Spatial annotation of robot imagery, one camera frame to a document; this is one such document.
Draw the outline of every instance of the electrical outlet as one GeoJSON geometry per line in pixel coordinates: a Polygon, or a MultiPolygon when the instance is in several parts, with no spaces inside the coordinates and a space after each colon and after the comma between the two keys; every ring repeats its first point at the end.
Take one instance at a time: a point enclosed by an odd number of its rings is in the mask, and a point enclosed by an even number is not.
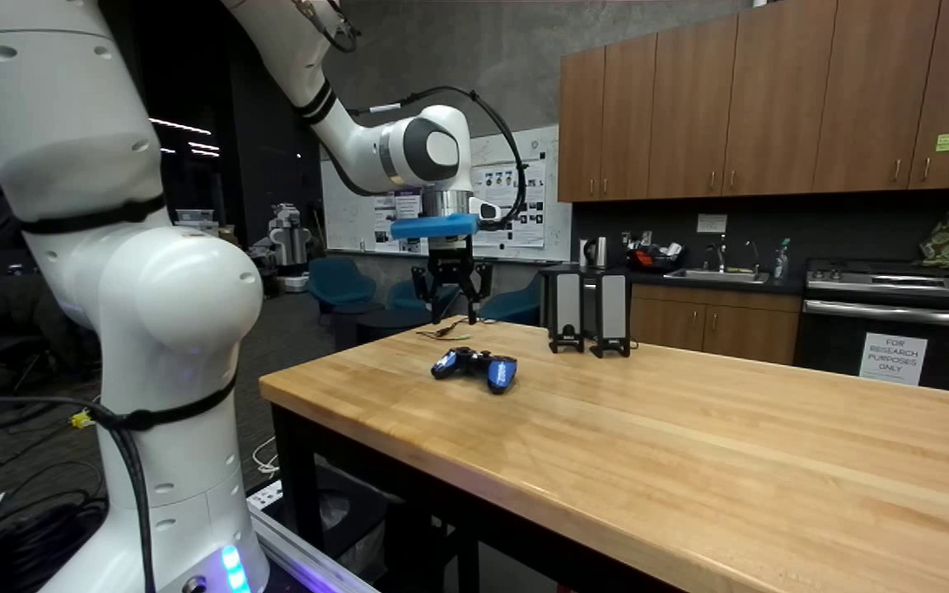
{"type": "Polygon", "coordinates": [[[727,215],[698,215],[698,236],[723,236],[727,215]]]}

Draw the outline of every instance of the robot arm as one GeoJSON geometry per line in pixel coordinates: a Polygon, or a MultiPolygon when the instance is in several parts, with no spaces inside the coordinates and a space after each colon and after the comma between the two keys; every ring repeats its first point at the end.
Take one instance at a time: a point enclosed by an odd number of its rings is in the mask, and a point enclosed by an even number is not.
{"type": "Polygon", "coordinates": [[[323,76],[328,47],[352,47],[352,30],[335,0],[224,0],[232,21],[261,50],[283,95],[299,109],[331,155],[349,189],[382,195],[422,189],[422,219],[440,221],[409,227],[403,237],[428,237],[428,266],[414,272],[414,289],[437,319],[437,287],[455,283],[466,296],[473,319],[486,296],[486,266],[473,272],[471,236],[471,131],[466,118],[449,106],[428,106],[413,118],[376,129],[354,126],[323,76]]]}

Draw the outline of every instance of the wooden tabletop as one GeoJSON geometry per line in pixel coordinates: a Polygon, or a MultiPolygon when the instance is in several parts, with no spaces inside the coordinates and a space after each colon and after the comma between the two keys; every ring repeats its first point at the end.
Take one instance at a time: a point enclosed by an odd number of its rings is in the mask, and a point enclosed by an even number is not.
{"type": "Polygon", "coordinates": [[[640,346],[554,355],[460,326],[518,386],[435,384],[428,329],[263,395],[682,590],[949,590],[949,393],[640,346]]]}

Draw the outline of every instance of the floor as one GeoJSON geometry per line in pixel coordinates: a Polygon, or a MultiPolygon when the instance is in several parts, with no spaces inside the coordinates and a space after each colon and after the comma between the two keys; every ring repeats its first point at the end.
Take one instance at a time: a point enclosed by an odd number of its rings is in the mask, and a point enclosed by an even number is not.
{"type": "MultiPolygon", "coordinates": [[[[242,454],[242,484],[258,489],[267,478],[258,475],[251,453],[273,434],[271,409],[258,395],[258,375],[295,365],[331,352],[331,332],[318,319],[310,296],[271,296],[251,338],[239,346],[238,375],[238,440],[242,454]]],[[[19,489],[4,510],[38,516],[49,503],[85,496],[101,496],[101,464],[91,433],[71,433],[68,411],[46,411],[19,429],[0,433],[0,490],[19,489]]],[[[554,590],[550,581],[524,572],[519,564],[480,550],[480,590],[536,593],[554,590]]]]}

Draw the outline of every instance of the wooden table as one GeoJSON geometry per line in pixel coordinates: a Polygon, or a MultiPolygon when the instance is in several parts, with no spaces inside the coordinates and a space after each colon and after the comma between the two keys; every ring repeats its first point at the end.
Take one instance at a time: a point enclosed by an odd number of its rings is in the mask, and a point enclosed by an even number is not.
{"type": "Polygon", "coordinates": [[[949,393],[663,346],[554,355],[542,329],[507,323],[457,332],[518,355],[507,395],[435,384],[455,343],[413,329],[263,375],[275,433],[316,424],[678,590],[949,590],[949,393]]]}

